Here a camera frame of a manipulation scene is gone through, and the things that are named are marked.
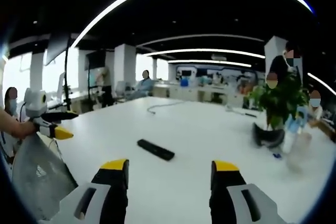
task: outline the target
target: robotic hand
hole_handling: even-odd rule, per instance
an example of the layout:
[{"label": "robotic hand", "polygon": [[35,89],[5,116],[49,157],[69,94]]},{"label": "robotic hand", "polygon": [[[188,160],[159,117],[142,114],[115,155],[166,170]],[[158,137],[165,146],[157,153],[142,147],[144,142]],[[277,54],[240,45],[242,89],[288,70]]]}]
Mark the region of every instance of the robotic hand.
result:
[{"label": "robotic hand", "polygon": [[[128,168],[127,159],[104,164],[91,183],[77,187],[60,202],[60,211],[50,221],[40,223],[124,224]],[[212,162],[211,191],[212,224],[287,224],[276,203],[256,185],[246,184],[233,164]]]},{"label": "robotic hand", "polygon": [[41,134],[64,140],[73,137],[73,134],[58,126],[54,122],[72,119],[78,115],[72,112],[47,112],[47,96],[43,90],[34,91],[30,88],[25,93],[26,115],[29,117]]}]

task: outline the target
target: black remote control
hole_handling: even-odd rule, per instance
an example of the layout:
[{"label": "black remote control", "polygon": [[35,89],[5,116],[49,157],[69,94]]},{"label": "black remote control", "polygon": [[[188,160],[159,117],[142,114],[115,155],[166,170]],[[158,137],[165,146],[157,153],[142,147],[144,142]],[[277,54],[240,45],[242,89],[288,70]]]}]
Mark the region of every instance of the black remote control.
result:
[{"label": "black remote control", "polygon": [[166,150],[162,147],[159,147],[155,144],[152,144],[145,139],[139,140],[138,145],[141,148],[145,149],[146,151],[148,151],[148,152],[154,154],[155,156],[157,156],[159,158],[162,158],[166,161],[171,160],[175,156],[175,153],[173,153],[171,151],[168,151],[168,150]]}]

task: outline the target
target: black jacket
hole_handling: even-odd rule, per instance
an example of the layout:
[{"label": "black jacket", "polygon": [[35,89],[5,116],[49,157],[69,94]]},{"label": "black jacket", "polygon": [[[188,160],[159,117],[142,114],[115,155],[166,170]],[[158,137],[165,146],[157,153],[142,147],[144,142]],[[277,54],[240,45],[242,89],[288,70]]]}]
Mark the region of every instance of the black jacket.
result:
[{"label": "black jacket", "polygon": [[[278,83],[281,83],[285,77],[289,74],[288,65],[282,55],[278,55],[272,61],[269,73],[276,73],[278,78]],[[298,80],[301,82],[300,72],[298,72]]]}]

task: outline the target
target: window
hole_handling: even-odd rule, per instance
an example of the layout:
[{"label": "window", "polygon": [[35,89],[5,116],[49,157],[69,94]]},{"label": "window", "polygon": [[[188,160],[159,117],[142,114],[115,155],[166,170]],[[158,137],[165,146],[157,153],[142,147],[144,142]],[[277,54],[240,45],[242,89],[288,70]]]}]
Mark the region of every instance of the window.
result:
[{"label": "window", "polygon": [[[67,80],[71,90],[78,88],[78,48],[70,49],[68,54]],[[47,51],[43,57],[43,65],[47,59]],[[56,57],[49,65],[43,66],[42,89],[47,93],[57,92],[58,80],[64,72],[65,52]]]},{"label": "window", "polygon": [[17,89],[17,102],[22,102],[25,98],[26,89],[30,87],[30,63],[32,62],[32,53],[11,58],[5,65],[3,76],[2,94],[5,99],[5,93],[9,87]]},{"label": "window", "polygon": [[168,61],[157,59],[156,62],[156,78],[168,81],[169,70],[168,70]]},{"label": "window", "polygon": [[141,81],[143,79],[142,72],[144,70],[148,70],[150,78],[153,78],[153,58],[141,54],[137,54],[136,56],[135,80]]}]

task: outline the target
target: black ceiling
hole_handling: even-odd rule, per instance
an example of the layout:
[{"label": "black ceiling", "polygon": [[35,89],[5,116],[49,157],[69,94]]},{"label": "black ceiling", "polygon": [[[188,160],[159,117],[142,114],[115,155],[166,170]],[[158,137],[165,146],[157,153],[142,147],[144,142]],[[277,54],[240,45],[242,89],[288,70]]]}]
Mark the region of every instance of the black ceiling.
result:
[{"label": "black ceiling", "polygon": [[[19,21],[11,41],[67,27],[73,33],[84,27],[115,0],[12,0],[11,14]],[[334,72],[328,43],[331,31],[325,0],[306,0],[314,17],[296,0],[129,0],[102,19],[89,34],[113,48],[122,43],[140,45],[167,37],[225,34],[257,38],[196,37],[145,45],[156,51],[183,48],[217,48],[264,54],[272,35],[295,40],[305,51],[308,71],[326,79]],[[212,53],[179,53],[177,59],[209,59]],[[229,55],[228,60],[263,66],[258,58]]]}]

